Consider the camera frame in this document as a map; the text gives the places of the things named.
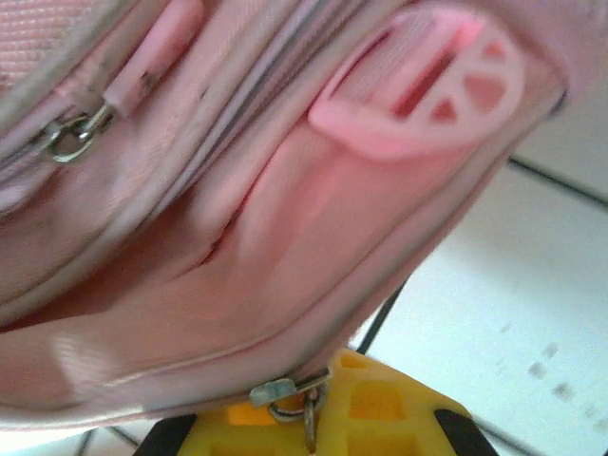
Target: pink backpack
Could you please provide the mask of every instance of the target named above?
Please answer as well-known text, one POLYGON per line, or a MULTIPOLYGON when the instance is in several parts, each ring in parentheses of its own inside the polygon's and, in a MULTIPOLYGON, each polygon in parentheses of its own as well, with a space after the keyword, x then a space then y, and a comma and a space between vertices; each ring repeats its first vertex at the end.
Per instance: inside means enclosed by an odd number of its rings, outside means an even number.
POLYGON ((0 1, 0 429, 323 381, 601 74, 607 9, 0 1))

